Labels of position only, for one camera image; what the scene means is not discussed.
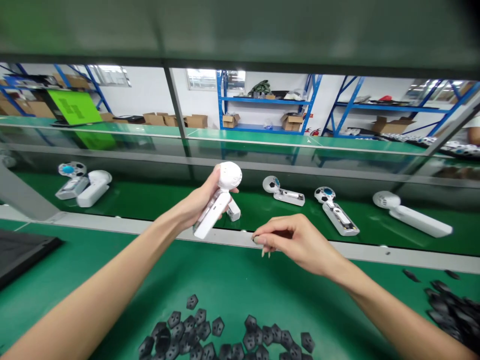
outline blue metal shelf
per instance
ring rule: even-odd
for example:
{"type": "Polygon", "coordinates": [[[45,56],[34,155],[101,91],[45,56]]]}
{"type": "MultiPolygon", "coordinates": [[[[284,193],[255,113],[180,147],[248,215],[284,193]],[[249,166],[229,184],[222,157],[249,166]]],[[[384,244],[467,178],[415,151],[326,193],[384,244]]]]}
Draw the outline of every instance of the blue metal shelf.
{"type": "MultiPolygon", "coordinates": [[[[337,102],[336,106],[347,107],[348,102],[337,102]]],[[[416,113],[437,113],[448,114],[450,110],[443,110],[432,107],[418,107],[418,106],[388,106],[388,105],[375,105],[375,104],[353,104],[351,109],[366,109],[366,110],[385,110],[385,111],[397,111],[397,112],[416,112],[416,113]]]]}
{"type": "Polygon", "coordinates": [[[273,99],[256,99],[248,97],[230,97],[227,96],[228,82],[227,82],[227,73],[224,70],[216,71],[216,90],[218,95],[218,115],[220,119],[220,129],[222,130],[233,130],[233,131],[248,131],[255,133],[269,133],[269,134],[288,134],[288,135],[303,135],[307,124],[310,119],[310,113],[312,112],[312,107],[317,97],[317,92],[319,91],[320,82],[322,81],[322,75],[317,75],[315,79],[315,74],[308,74],[305,83],[305,92],[308,94],[310,87],[312,88],[312,94],[310,101],[295,101],[295,100],[273,100],[273,99]],[[224,127],[223,117],[224,114],[228,113],[229,102],[239,102],[239,103],[257,103],[257,104],[276,104],[276,105],[298,105],[298,112],[304,114],[303,126],[300,131],[285,131],[281,126],[274,126],[272,130],[265,129],[263,125],[255,124],[245,124],[239,123],[236,127],[224,127]]]}
{"type": "Polygon", "coordinates": [[[239,123],[236,127],[224,127],[224,130],[232,130],[232,131],[248,131],[253,133],[268,133],[268,134],[287,134],[287,135],[296,135],[302,134],[300,131],[286,131],[281,126],[274,126],[272,130],[266,129],[263,125],[256,125],[256,124],[242,124],[239,123]]]}
{"type": "MultiPolygon", "coordinates": [[[[21,73],[24,74],[24,75],[28,75],[27,72],[25,71],[25,69],[23,68],[22,64],[20,63],[17,63],[16,66],[20,69],[21,73]]],[[[53,87],[36,87],[36,86],[2,86],[0,85],[0,92],[3,94],[3,96],[10,102],[10,104],[12,104],[15,109],[24,117],[35,117],[35,115],[32,115],[32,114],[27,114],[18,104],[17,102],[11,98],[11,96],[9,95],[8,92],[6,92],[6,90],[19,90],[19,91],[22,91],[22,90],[28,90],[28,91],[32,91],[32,90],[41,90],[41,89],[47,89],[47,90],[61,90],[61,91],[72,91],[71,90],[71,86],[70,86],[70,82],[68,80],[68,78],[65,76],[64,72],[62,71],[62,69],[60,68],[60,66],[58,64],[53,64],[53,66],[55,67],[55,69],[58,71],[60,77],[62,78],[63,82],[65,83],[67,89],[64,89],[64,88],[53,88],[53,87]]],[[[103,104],[106,108],[106,110],[111,113],[112,110],[110,109],[110,106],[109,104],[107,103],[107,100],[105,99],[104,97],[104,94],[102,92],[102,90],[100,89],[100,85],[95,81],[95,78],[91,72],[91,70],[89,69],[89,66],[88,65],[84,65],[85,66],[85,69],[88,73],[88,76],[85,75],[84,73],[78,71],[75,67],[73,67],[72,65],[67,65],[69,68],[71,68],[73,71],[75,71],[76,73],[78,73],[79,75],[81,75],[82,77],[84,77],[87,81],[91,82],[93,84],[93,86],[95,87],[95,89],[85,89],[84,91],[79,91],[79,92],[84,92],[84,93],[89,93],[89,94],[98,94],[98,96],[100,96],[100,101],[97,103],[96,105],[96,109],[100,111],[100,106],[103,104]]],[[[9,70],[11,71],[13,74],[17,74],[16,72],[10,70],[9,68],[5,67],[5,66],[2,66],[2,68],[6,69],[6,70],[9,70]]]]}
{"type": "Polygon", "coordinates": [[[428,136],[433,136],[435,132],[442,127],[442,125],[453,115],[453,113],[461,106],[463,105],[473,94],[477,92],[478,89],[480,89],[480,82],[476,82],[475,85],[473,85],[465,94],[460,95],[460,92],[458,91],[457,87],[454,85],[453,81],[448,80],[450,86],[453,89],[453,92],[457,98],[457,102],[455,105],[451,107],[450,110],[444,110],[444,109],[439,109],[439,108],[431,108],[431,107],[424,107],[424,105],[427,103],[427,101],[430,99],[430,97],[434,94],[435,90],[439,87],[439,85],[444,81],[443,79],[439,79],[435,85],[432,87],[430,92],[425,96],[425,98],[421,101],[421,103],[418,106],[391,106],[391,105],[376,105],[376,104],[363,104],[363,103],[354,103],[355,98],[358,96],[360,88],[362,87],[362,84],[364,83],[365,77],[364,76],[354,76],[346,85],[345,83],[347,82],[348,75],[343,78],[343,82],[340,86],[340,90],[338,91],[338,94],[336,95],[335,102],[333,103],[333,106],[330,110],[330,115],[328,115],[328,119],[325,123],[325,126],[323,127],[323,130],[321,132],[321,135],[323,136],[325,132],[329,132],[333,134],[333,137],[335,138],[353,138],[353,136],[345,136],[345,135],[340,135],[340,130],[342,129],[343,124],[345,123],[345,120],[347,119],[347,116],[350,112],[351,109],[365,109],[365,110],[383,110],[383,111],[394,111],[394,112],[411,112],[409,115],[409,118],[413,119],[418,113],[434,113],[434,114],[444,114],[442,119],[437,122],[433,122],[431,124],[416,128],[415,130],[410,130],[407,132],[404,132],[404,134],[409,134],[412,132],[415,132],[420,129],[428,128],[430,126],[433,126],[433,129],[428,133],[428,136]],[[358,83],[355,87],[355,90],[353,91],[350,101],[349,102],[340,102],[339,97],[340,95],[356,80],[358,79],[358,83]],[[341,117],[340,122],[338,123],[338,126],[335,126],[335,119],[334,119],[334,109],[336,107],[345,107],[345,111],[343,112],[343,115],[341,117]],[[327,125],[331,121],[331,127],[332,130],[327,129],[327,125]]]}
{"type": "Polygon", "coordinates": [[[273,99],[256,99],[253,97],[220,97],[220,100],[239,102],[239,103],[259,103],[259,104],[281,104],[281,105],[309,105],[310,101],[295,100],[273,100],[273,99]]]}

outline fingernail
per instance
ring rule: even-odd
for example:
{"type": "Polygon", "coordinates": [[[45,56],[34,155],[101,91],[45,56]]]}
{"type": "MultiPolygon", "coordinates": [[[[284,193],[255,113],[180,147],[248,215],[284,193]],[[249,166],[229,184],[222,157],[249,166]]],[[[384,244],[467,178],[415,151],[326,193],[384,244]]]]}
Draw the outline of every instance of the fingernail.
{"type": "Polygon", "coordinates": [[[266,243],[266,240],[265,240],[264,237],[255,236],[255,237],[253,238],[253,242],[254,242],[255,244],[263,245],[263,244],[266,243]]]}

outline hand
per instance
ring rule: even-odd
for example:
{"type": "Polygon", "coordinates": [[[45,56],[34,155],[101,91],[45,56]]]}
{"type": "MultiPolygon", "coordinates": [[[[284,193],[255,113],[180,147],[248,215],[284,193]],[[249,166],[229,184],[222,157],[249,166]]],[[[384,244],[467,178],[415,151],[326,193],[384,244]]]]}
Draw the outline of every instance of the hand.
{"type": "Polygon", "coordinates": [[[281,250],[310,273],[337,281],[351,264],[303,214],[273,217],[252,235],[263,251],[281,250]]]}
{"type": "MultiPolygon", "coordinates": [[[[182,232],[192,227],[200,215],[204,211],[205,207],[209,203],[212,196],[219,189],[220,180],[220,165],[215,165],[210,176],[206,179],[202,186],[193,190],[190,195],[175,205],[170,211],[173,211],[178,215],[179,219],[179,231],[182,232]]],[[[232,193],[238,193],[239,190],[234,188],[230,190],[232,193]]]]}

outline green work surface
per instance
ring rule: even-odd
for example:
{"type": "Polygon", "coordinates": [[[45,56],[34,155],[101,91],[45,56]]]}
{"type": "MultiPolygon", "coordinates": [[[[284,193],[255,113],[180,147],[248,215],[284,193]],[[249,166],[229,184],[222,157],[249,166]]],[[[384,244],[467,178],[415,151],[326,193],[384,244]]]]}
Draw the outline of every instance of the green work surface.
{"type": "MultiPolygon", "coordinates": [[[[44,224],[29,224],[20,231],[56,236],[65,244],[0,292],[2,350],[135,238],[44,224]]],[[[184,320],[197,309],[206,309],[210,323],[219,316],[225,323],[220,338],[210,335],[203,342],[213,342],[217,352],[221,344],[242,341],[244,321],[253,315],[260,326],[276,323],[289,330],[297,343],[301,332],[310,332],[316,343],[314,359],[397,358],[340,287],[304,271],[281,252],[270,259],[260,254],[252,248],[174,241],[91,358],[135,359],[158,321],[166,321],[173,311],[180,311],[184,320]],[[192,294],[199,303],[195,310],[187,310],[192,294]]],[[[462,273],[454,280],[440,270],[408,267],[421,281],[416,283],[402,273],[402,266],[355,263],[426,319],[430,306],[424,288],[430,281],[441,280],[455,294],[480,300],[478,275],[462,273]]],[[[272,344],[268,351],[271,359],[278,359],[284,350],[272,344]]]]}
{"type": "MultiPolygon", "coordinates": [[[[48,118],[37,117],[22,117],[22,116],[6,116],[0,117],[0,125],[4,126],[28,126],[36,127],[38,129],[46,128],[49,130],[50,124],[55,120],[48,118]]],[[[65,131],[98,131],[108,133],[129,133],[132,135],[141,136],[166,136],[166,137],[180,137],[180,132],[177,127],[172,126],[154,126],[141,124],[122,124],[101,122],[90,125],[76,126],[65,131]]],[[[335,147],[344,149],[361,150],[375,150],[385,152],[402,152],[421,154],[425,150],[419,146],[408,144],[405,142],[390,142],[390,141],[373,141],[373,140],[355,140],[345,138],[333,137],[309,137],[301,135],[285,135],[264,132],[250,132],[250,131],[229,131],[217,129],[196,129],[187,128],[186,134],[190,139],[207,139],[207,140],[223,140],[230,142],[253,142],[253,143],[269,143],[269,144],[284,144],[289,146],[309,146],[309,147],[335,147]]]]}
{"type": "Polygon", "coordinates": [[[0,229],[14,231],[26,224],[26,222],[0,219],[0,229]]]}
{"type": "MultiPolygon", "coordinates": [[[[64,177],[56,174],[60,162],[60,160],[50,162],[49,173],[32,172],[30,168],[22,169],[19,166],[12,170],[62,211],[141,220],[156,219],[200,186],[211,171],[207,166],[163,163],[159,167],[153,162],[146,162],[143,165],[139,161],[133,163],[98,159],[95,164],[87,164],[89,170],[107,170],[112,174],[113,182],[110,189],[93,207],[80,208],[74,199],[59,200],[55,197],[57,190],[66,181],[64,177]]],[[[480,242],[472,235],[477,232],[478,203],[473,202],[476,204],[475,207],[468,207],[460,202],[440,206],[423,199],[423,195],[431,198],[444,196],[445,190],[440,186],[408,184],[399,192],[401,198],[408,193],[415,193],[418,196],[416,201],[404,201],[405,206],[453,227],[451,235],[434,238],[398,221],[389,215],[388,210],[373,204],[371,196],[391,186],[386,181],[277,174],[284,189],[295,189],[305,194],[305,205],[299,207],[275,200],[261,188],[262,180],[272,175],[271,173],[254,170],[243,170],[242,173],[240,193],[233,196],[242,216],[235,222],[224,216],[216,223],[215,226],[218,228],[254,231],[272,217],[302,213],[329,240],[480,256],[480,242]],[[325,215],[322,206],[313,197],[315,189],[319,186],[335,189],[337,195],[335,201],[358,226],[359,235],[341,236],[338,233],[325,215]]],[[[462,196],[473,200],[479,198],[480,189],[456,189],[455,194],[459,198],[462,196]]]]}

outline window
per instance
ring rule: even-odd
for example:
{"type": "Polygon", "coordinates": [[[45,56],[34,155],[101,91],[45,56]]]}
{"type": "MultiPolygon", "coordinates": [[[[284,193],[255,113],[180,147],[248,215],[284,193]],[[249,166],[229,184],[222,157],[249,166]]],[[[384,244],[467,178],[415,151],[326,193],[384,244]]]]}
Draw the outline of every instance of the window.
{"type": "MultiPolygon", "coordinates": [[[[209,69],[186,69],[188,88],[190,90],[217,90],[217,71],[209,69]]],[[[226,72],[228,78],[228,90],[245,89],[245,71],[226,72]]]]}
{"type": "MultiPolygon", "coordinates": [[[[404,96],[405,101],[421,102],[430,93],[430,91],[439,82],[438,79],[415,79],[404,96]]],[[[457,96],[455,95],[455,86],[460,96],[464,95],[473,85],[475,81],[468,80],[444,80],[442,81],[433,94],[428,99],[429,102],[441,102],[446,104],[455,104],[457,96]]],[[[465,103],[468,103],[474,96],[473,94],[465,103]]]]}
{"type": "MultiPolygon", "coordinates": [[[[82,74],[87,74],[84,65],[76,65],[76,69],[82,74]]],[[[100,86],[115,86],[131,88],[127,70],[118,65],[88,65],[95,81],[100,86]]]]}

